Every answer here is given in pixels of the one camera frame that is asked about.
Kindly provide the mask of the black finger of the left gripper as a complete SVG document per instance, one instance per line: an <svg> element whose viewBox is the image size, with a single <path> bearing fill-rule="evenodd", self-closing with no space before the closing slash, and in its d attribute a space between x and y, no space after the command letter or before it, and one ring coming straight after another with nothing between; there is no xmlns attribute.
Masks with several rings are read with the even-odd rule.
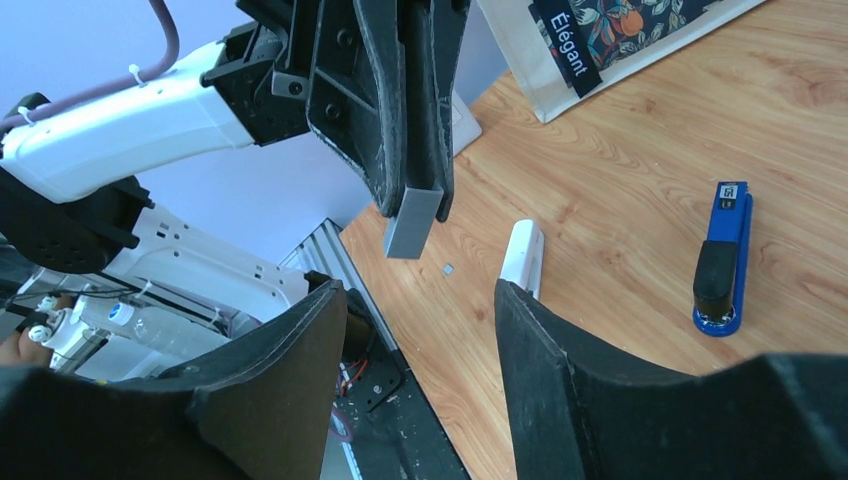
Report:
<svg viewBox="0 0 848 480"><path fill-rule="evenodd" d="M427 99L432 102L428 114L433 127L429 143L433 187L441 191L435 214L439 222L448 219L454 197L452 92L469 8L468 1L426 3L425 67L430 88Z"/></svg>
<svg viewBox="0 0 848 480"><path fill-rule="evenodd" d="M358 78L369 93L374 110L356 139L377 209L383 216L393 217L402 196L399 161L405 145L404 60L398 41L398 5L395 1L355 1L353 7L361 47L368 60L368 68Z"/></svg>

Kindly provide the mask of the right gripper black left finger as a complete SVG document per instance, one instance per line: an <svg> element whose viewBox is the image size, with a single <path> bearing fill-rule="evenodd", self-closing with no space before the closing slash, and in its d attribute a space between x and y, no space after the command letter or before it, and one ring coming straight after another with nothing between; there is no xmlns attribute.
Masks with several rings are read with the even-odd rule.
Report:
<svg viewBox="0 0 848 480"><path fill-rule="evenodd" d="M1 372L5 479L316 479L347 319L330 280L153 379Z"/></svg>

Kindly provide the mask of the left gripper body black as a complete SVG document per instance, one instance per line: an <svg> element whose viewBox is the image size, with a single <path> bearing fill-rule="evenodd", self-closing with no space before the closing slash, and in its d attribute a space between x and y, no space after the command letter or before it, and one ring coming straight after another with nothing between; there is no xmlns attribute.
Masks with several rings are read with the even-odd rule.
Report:
<svg viewBox="0 0 848 480"><path fill-rule="evenodd" d="M267 146L307 131L321 26L338 20L347 45L361 37L358 1L237 1L252 21L221 39L222 51L200 84L224 100L253 144Z"/></svg>

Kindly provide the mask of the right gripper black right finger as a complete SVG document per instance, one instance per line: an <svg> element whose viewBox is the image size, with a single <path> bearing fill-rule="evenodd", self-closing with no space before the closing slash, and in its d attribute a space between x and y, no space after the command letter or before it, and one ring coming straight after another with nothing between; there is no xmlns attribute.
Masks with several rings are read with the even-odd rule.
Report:
<svg viewBox="0 0 848 480"><path fill-rule="evenodd" d="M495 287L521 479L843 479L847 359L767 353L693 376Z"/></svg>

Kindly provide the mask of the white stapler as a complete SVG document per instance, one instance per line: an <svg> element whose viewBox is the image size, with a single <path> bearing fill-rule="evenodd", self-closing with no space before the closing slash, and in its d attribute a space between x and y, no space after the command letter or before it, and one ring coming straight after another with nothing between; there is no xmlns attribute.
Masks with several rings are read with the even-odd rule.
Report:
<svg viewBox="0 0 848 480"><path fill-rule="evenodd" d="M532 219L517 221L512 228L499 278L518 285L535 300L540 299L545 236Z"/></svg>

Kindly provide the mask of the grey staple strip piece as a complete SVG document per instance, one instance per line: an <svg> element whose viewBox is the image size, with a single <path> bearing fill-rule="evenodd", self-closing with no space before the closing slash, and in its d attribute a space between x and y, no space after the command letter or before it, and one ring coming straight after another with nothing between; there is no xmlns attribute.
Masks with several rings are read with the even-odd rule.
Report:
<svg viewBox="0 0 848 480"><path fill-rule="evenodd" d="M387 258L417 260L426 246L443 190L405 186L397 214L388 219L383 239Z"/></svg>

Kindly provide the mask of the blue stapler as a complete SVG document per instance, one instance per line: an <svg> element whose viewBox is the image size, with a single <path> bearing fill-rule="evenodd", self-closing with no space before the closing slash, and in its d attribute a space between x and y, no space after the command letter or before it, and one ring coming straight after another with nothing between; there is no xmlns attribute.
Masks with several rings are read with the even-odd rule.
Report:
<svg viewBox="0 0 848 480"><path fill-rule="evenodd" d="M711 337L742 324L754 198L745 181L717 184L693 279L692 319Z"/></svg>

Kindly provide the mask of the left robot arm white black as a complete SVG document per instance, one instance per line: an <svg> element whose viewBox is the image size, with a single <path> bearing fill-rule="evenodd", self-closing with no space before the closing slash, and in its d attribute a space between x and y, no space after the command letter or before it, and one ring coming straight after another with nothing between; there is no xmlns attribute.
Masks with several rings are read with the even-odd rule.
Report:
<svg viewBox="0 0 848 480"><path fill-rule="evenodd" d="M250 22L180 57L167 50L67 99L24 97L1 122L1 231L33 263L135 278L260 321L306 296L305 276L155 203L138 175L306 132L363 181L389 258L417 259L454 198L452 94L465 1L242 1Z"/></svg>

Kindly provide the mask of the beige canvas tote bag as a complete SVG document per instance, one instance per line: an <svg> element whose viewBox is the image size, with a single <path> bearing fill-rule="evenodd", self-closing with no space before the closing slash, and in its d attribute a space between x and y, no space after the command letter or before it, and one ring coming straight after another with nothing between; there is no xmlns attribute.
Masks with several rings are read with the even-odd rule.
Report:
<svg viewBox="0 0 848 480"><path fill-rule="evenodd" d="M483 1L543 123L759 6L751 1Z"/></svg>

